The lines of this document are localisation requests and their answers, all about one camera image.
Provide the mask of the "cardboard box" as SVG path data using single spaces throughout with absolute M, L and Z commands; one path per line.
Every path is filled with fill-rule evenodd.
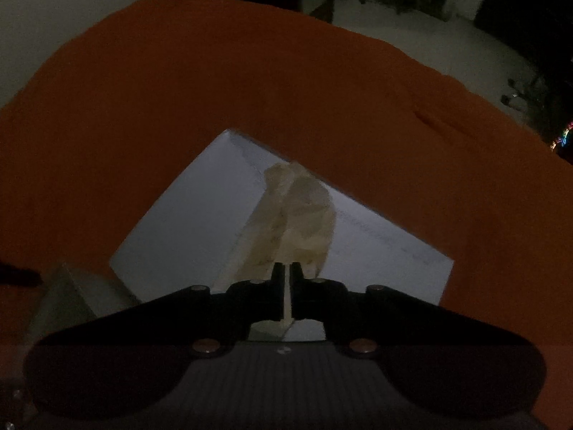
M 92 319 L 112 315 L 139 301 L 115 278 L 58 267 L 29 323 L 26 340 L 35 343 L 46 335 Z

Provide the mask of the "white flat board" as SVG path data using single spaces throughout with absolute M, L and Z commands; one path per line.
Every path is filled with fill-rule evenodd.
M 285 161 L 252 139 L 227 130 L 163 192 L 110 264 L 143 302 L 206 285 L 224 292 L 245 258 L 243 232 L 266 189 L 264 172 Z M 431 245 L 317 178 L 336 212 L 333 238 L 317 278 L 361 292 L 386 285 L 437 304 L 453 261 Z

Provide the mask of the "red tablecloth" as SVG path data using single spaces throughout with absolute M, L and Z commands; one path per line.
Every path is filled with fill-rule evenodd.
M 386 42 L 235 0 L 139 0 L 1 111 L 1 258 L 106 273 L 171 182 L 236 129 L 453 259 L 443 305 L 523 335 L 572 425 L 572 168 Z

